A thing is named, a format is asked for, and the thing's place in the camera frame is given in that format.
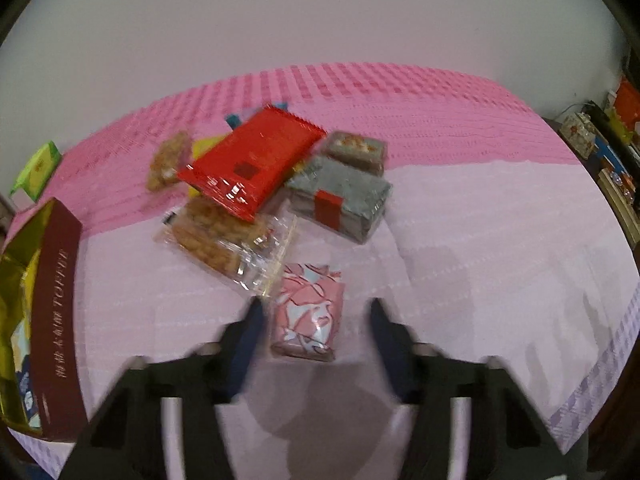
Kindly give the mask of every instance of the red snack package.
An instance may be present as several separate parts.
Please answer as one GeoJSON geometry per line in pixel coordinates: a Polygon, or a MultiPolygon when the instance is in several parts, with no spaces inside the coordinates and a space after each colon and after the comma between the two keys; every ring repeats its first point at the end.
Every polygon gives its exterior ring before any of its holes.
{"type": "Polygon", "coordinates": [[[178,178],[252,222],[293,165],[325,135],[322,128],[267,106],[179,171],[178,178]]]}

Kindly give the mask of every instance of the grey gift box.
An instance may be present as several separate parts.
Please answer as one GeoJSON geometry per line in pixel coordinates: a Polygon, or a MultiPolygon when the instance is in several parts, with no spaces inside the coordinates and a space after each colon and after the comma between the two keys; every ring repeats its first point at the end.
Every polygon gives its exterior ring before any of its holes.
{"type": "Polygon", "coordinates": [[[392,186],[318,155],[287,182],[287,188],[293,211],[364,243],[382,219],[392,186]]]}

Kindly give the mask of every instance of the red packaging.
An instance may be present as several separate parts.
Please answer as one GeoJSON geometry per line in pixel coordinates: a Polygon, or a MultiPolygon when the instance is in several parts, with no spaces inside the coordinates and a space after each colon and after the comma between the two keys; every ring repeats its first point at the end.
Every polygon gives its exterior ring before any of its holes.
{"type": "Polygon", "coordinates": [[[640,92],[625,77],[620,82],[613,106],[626,129],[632,132],[636,128],[636,122],[640,120],[640,92]]]}
{"type": "Polygon", "coordinates": [[[326,132],[284,110],[268,106],[238,126],[178,178],[249,222],[326,132]]]}

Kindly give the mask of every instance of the table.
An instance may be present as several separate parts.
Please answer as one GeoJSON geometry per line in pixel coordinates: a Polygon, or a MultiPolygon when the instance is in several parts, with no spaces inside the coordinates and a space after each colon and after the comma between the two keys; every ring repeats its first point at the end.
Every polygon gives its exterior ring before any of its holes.
{"type": "MultiPolygon", "coordinates": [[[[411,410],[392,398],[366,331],[385,298],[421,341],[477,361],[499,355],[567,450],[615,385],[640,326],[638,271],[606,200],[527,105],[487,79],[416,66],[334,63],[217,81],[154,102],[71,149],[47,188],[84,224],[76,354],[89,413],[133,355],[167,360],[211,340],[246,300],[153,241],[185,200],[144,189],[157,145],[180,128],[268,101],[327,130],[389,143],[393,197],[363,246],[300,222],[289,260],[346,281],[333,364],[258,356],[220,410],[239,479],[394,478],[411,410]]],[[[27,215],[20,215],[12,232],[27,215]]],[[[168,422],[177,420],[168,402],[168,422]]],[[[71,449],[17,435],[53,476],[71,449]]],[[[171,478],[177,435],[166,431],[171,478]]]]}

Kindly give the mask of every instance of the pink gift box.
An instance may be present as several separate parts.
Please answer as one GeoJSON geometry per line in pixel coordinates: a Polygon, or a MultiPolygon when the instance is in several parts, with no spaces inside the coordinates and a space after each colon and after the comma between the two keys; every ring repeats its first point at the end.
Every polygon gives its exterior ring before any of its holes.
{"type": "Polygon", "coordinates": [[[279,355],[333,361],[344,283],[329,266],[289,264],[274,301],[271,349],[279,355]]]}

